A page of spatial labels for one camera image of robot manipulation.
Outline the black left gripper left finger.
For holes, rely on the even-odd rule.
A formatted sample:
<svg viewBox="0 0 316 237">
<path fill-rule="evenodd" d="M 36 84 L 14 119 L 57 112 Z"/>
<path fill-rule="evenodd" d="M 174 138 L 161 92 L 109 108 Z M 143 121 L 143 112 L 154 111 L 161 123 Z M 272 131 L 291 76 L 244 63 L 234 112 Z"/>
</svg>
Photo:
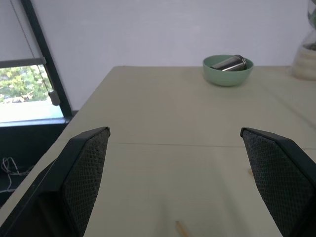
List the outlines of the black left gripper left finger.
<svg viewBox="0 0 316 237">
<path fill-rule="evenodd" d="M 0 226 L 0 237 L 83 237 L 110 134 L 108 127 L 100 127 L 71 138 Z"/>
</svg>

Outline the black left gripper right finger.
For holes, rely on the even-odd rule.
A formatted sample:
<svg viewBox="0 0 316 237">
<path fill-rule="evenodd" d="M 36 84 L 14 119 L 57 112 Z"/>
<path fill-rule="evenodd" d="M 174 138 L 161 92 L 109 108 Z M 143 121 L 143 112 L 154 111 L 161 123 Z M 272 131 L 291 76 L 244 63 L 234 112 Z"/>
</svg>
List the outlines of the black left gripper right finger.
<svg viewBox="0 0 316 237">
<path fill-rule="evenodd" d="M 255 184 L 283 237 L 316 237 L 316 163 L 291 139 L 244 127 Z"/>
</svg>

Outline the wooden chopstick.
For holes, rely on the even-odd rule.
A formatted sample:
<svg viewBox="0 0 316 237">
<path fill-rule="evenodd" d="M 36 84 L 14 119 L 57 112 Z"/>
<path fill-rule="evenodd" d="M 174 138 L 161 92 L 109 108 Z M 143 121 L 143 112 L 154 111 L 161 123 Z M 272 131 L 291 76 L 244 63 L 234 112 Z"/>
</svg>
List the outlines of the wooden chopstick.
<svg viewBox="0 0 316 237">
<path fill-rule="evenodd" d="M 181 222 L 176 221 L 175 226 L 176 226 L 177 232 L 179 233 L 180 237 L 190 237 L 190 234 L 184 228 L 184 226 L 181 224 Z"/>
</svg>

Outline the mint green bowl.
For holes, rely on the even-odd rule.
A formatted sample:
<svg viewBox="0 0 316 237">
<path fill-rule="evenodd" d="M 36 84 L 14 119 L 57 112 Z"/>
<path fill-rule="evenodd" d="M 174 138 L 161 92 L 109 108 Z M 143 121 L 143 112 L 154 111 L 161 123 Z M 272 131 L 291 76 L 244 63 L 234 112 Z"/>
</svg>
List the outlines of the mint green bowl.
<svg viewBox="0 0 316 237">
<path fill-rule="evenodd" d="M 202 61 L 203 78 L 210 84 L 223 87 L 239 86 L 243 84 L 250 76 L 254 63 L 244 58 L 241 62 L 246 63 L 246 68 L 239 71 L 221 71 L 213 68 L 214 65 L 221 63 L 234 55 L 213 55 L 206 57 Z"/>
</svg>

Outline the white ribbed plant pot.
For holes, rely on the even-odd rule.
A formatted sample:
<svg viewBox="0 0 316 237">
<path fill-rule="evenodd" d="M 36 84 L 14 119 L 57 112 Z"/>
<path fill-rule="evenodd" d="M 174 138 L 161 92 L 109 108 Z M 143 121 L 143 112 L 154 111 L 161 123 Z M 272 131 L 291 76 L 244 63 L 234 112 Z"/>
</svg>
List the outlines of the white ribbed plant pot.
<svg viewBox="0 0 316 237">
<path fill-rule="evenodd" d="M 316 0 L 308 1 L 307 17 L 312 29 L 297 50 L 291 74 L 298 79 L 316 81 Z"/>
</svg>

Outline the stainless steel cup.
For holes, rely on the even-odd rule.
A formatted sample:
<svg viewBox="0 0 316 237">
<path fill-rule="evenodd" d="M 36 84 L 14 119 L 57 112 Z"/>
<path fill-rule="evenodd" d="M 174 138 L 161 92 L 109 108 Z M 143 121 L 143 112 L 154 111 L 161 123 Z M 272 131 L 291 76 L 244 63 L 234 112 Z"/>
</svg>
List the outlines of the stainless steel cup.
<svg viewBox="0 0 316 237">
<path fill-rule="evenodd" d="M 247 69 L 247 62 L 241 55 L 234 55 L 211 66 L 211 68 L 226 72 L 243 71 Z"/>
</svg>

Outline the white roller blind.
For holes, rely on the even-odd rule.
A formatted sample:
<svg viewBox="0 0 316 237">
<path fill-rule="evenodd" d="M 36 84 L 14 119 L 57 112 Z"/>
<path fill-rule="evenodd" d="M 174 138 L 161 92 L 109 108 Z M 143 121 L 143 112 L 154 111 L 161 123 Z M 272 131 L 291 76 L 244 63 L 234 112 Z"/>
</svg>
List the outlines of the white roller blind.
<svg viewBox="0 0 316 237">
<path fill-rule="evenodd" d="M 44 64 L 21 1 L 0 0 L 0 69 Z"/>
</svg>

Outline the black window frame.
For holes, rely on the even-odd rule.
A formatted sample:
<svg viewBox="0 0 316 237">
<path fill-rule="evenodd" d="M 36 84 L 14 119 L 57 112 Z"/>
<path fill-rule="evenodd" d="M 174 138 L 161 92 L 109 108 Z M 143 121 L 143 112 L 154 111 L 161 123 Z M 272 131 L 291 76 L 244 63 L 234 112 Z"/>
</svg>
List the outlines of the black window frame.
<svg viewBox="0 0 316 237">
<path fill-rule="evenodd" d="M 44 65 L 0 69 L 0 123 L 69 119 L 72 109 L 31 0 L 20 0 Z"/>
</svg>

